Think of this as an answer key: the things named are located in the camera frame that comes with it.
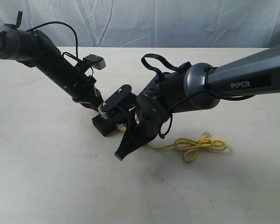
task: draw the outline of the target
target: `white tabletop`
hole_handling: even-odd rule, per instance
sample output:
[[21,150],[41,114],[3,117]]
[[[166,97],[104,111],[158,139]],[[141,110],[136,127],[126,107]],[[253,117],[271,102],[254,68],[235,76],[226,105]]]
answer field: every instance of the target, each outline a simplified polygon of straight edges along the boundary
[[[74,53],[73,48],[61,48]],[[95,70],[106,99],[123,84],[138,94],[154,76],[140,59],[220,66],[262,49],[80,48],[105,58]],[[121,133],[103,137],[84,109],[37,69],[0,60],[0,224],[280,224],[280,94],[174,115],[169,135],[226,140],[224,153],[141,148],[122,162]]]

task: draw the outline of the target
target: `yellow cable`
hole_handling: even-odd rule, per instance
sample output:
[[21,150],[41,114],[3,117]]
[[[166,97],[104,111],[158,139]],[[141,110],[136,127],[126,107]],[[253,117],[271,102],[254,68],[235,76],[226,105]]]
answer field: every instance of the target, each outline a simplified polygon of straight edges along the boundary
[[[119,130],[125,132],[126,127],[121,126],[119,127]],[[228,147],[226,141],[223,141],[221,139],[211,139],[209,136],[210,134],[208,132],[205,132],[199,140],[179,138],[169,145],[153,146],[151,144],[147,144],[147,146],[153,149],[165,149],[169,147],[174,147],[178,151],[185,152],[183,158],[186,162],[192,162],[196,159],[198,155],[198,150],[201,148],[207,148],[214,151],[222,151]]]

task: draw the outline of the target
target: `robotic arm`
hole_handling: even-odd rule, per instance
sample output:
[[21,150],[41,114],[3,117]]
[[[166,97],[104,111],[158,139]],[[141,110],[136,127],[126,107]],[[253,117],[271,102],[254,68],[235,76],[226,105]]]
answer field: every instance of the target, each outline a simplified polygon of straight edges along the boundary
[[[105,67],[103,58],[89,55],[78,58],[77,34],[62,22],[49,22],[19,30],[22,13],[17,23],[0,26],[0,59],[16,60],[28,67],[36,67],[67,92],[75,102],[99,112],[92,119],[103,136],[126,125],[126,132],[115,156],[123,160],[128,154],[146,145],[157,135],[164,138],[172,125],[174,113],[211,109],[223,100],[244,100],[257,94],[280,92],[280,45],[245,57],[221,67],[207,63],[179,67],[171,65],[160,55],[146,54],[143,65],[156,73],[139,95],[130,85],[123,85],[106,101],[94,87],[96,80],[86,76],[92,67]],[[71,28],[76,38],[76,56],[61,54],[53,42],[37,28],[52,23]],[[77,61],[72,66],[64,56]],[[161,72],[147,63],[146,58],[159,60],[172,73]],[[169,129],[162,134],[161,126],[170,120]]]

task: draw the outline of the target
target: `white table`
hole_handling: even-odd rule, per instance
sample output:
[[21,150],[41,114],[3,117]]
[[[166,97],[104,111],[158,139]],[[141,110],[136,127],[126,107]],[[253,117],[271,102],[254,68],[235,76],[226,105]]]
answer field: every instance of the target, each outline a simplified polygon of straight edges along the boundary
[[[136,94],[146,86],[154,73],[140,62],[145,53],[174,65],[220,66],[260,50],[80,48],[79,54],[105,58],[107,67],[94,75],[107,98],[122,84]],[[122,134],[101,136],[95,115],[37,69],[0,60],[0,224],[280,224],[280,94],[176,114],[170,134],[155,145],[204,131],[230,145],[224,153],[201,152],[191,164],[178,152],[149,148],[120,162],[113,154]]]

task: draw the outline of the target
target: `white backdrop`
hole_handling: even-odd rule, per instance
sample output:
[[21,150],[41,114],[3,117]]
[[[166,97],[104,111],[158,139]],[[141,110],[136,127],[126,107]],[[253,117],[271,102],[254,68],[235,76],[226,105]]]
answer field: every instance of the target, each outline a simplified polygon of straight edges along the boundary
[[[80,46],[270,47],[280,42],[280,0],[0,0],[0,25],[64,21]],[[42,28],[58,46],[70,30]]]

